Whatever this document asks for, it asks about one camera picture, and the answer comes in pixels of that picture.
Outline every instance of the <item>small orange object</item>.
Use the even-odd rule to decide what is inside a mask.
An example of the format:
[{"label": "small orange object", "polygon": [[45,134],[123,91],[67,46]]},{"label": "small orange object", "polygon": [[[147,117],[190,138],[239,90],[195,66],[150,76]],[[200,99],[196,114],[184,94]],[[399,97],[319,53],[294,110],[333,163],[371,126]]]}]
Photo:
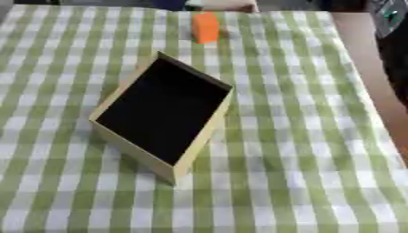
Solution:
[{"label": "small orange object", "polygon": [[192,20],[193,34],[200,44],[216,41],[219,37],[219,22],[212,12],[194,15]]}]

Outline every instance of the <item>cardboard box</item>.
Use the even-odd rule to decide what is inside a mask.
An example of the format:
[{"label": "cardboard box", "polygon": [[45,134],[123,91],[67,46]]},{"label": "cardboard box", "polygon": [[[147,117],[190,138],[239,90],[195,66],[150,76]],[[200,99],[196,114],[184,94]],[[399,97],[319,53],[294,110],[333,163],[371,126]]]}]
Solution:
[{"label": "cardboard box", "polygon": [[175,184],[227,112],[232,90],[158,52],[89,120],[107,142]]}]

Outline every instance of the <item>checkered tablecloth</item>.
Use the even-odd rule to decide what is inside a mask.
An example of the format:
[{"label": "checkered tablecloth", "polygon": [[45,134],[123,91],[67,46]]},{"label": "checkered tablecloth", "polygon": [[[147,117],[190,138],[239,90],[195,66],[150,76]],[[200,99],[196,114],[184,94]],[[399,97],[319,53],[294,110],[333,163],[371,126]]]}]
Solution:
[{"label": "checkered tablecloth", "polygon": [[[16,5],[0,27],[0,231],[408,232],[408,173],[328,13]],[[177,187],[87,121],[161,50],[236,87]]]}]

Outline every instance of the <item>green and white checkered cloth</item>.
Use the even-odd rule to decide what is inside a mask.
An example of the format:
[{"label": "green and white checkered cloth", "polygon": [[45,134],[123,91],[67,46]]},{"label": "green and white checkered cloth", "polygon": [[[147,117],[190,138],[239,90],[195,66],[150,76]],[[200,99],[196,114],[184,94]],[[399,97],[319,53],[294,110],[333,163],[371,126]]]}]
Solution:
[{"label": "green and white checkered cloth", "polygon": [[[2,232],[408,232],[408,173],[328,13],[16,5],[0,28]],[[162,50],[236,87],[178,187],[87,121]]]}]

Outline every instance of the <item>box rim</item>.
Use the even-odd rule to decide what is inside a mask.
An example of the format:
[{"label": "box rim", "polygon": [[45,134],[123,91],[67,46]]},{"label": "box rim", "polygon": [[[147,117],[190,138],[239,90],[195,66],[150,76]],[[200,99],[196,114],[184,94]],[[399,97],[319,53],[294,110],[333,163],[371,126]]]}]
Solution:
[{"label": "box rim", "polygon": [[[189,146],[184,150],[184,152],[180,155],[180,157],[178,158],[177,162],[174,165],[170,165],[169,163],[167,163],[166,161],[164,161],[161,158],[157,157],[156,155],[148,152],[146,149],[144,149],[144,148],[142,148],[142,147],[128,141],[127,139],[125,139],[121,135],[117,134],[116,132],[112,131],[111,129],[109,129],[109,128],[107,128],[107,127],[105,127],[102,124],[97,122],[97,119],[105,111],[107,111],[107,109],[113,103],[115,103],[115,101],[117,101],[117,99],[123,93],[125,93],[138,80],[138,78],[144,72],[146,72],[146,70],[159,58],[163,58],[163,59],[169,61],[170,63],[172,63],[173,65],[178,66],[178,67],[186,70],[187,72],[192,73],[197,78],[204,79],[205,81],[210,82],[212,85],[218,86],[218,87],[223,88],[224,90],[228,91],[228,94],[225,95],[222,98],[222,101],[219,103],[216,110],[212,112],[211,116],[209,117],[209,120],[206,121],[205,125],[201,128],[201,130],[197,133],[197,135],[194,136],[194,139],[191,141]],[[123,140],[127,141],[132,146],[139,148],[140,150],[142,150],[146,154],[148,154],[148,155],[152,156],[153,158],[155,158],[160,163],[163,163],[164,165],[166,165],[167,167],[172,169],[173,172],[174,172],[175,167],[177,166],[177,164],[179,163],[181,158],[185,156],[186,151],[191,147],[192,143],[196,140],[197,136],[201,133],[201,131],[204,129],[204,127],[208,124],[208,122],[214,117],[214,115],[217,113],[217,111],[219,110],[219,107],[225,101],[225,99],[228,98],[229,95],[232,95],[231,93],[233,92],[234,89],[235,88],[234,88],[233,85],[231,85],[231,84],[229,84],[229,83],[227,83],[227,82],[225,82],[223,80],[219,80],[219,79],[217,79],[217,78],[215,78],[213,76],[210,76],[210,75],[208,75],[208,74],[206,74],[206,73],[204,73],[202,71],[199,71],[197,68],[195,68],[193,66],[190,66],[190,65],[178,60],[177,58],[175,58],[173,56],[169,56],[169,55],[167,55],[167,54],[165,54],[163,52],[157,51],[157,52],[152,54],[152,56],[149,58],[149,60],[147,60],[145,63],[142,63],[140,66],[137,66],[136,71],[132,75],[130,75],[130,78],[128,78],[127,80],[124,80],[122,83],[120,83],[113,93],[111,93],[105,100],[103,100],[100,104],[98,104],[97,108],[91,113],[88,120],[92,124],[97,125],[98,127],[103,127],[105,130],[107,130],[109,133],[113,134],[115,137],[120,137]]]}]

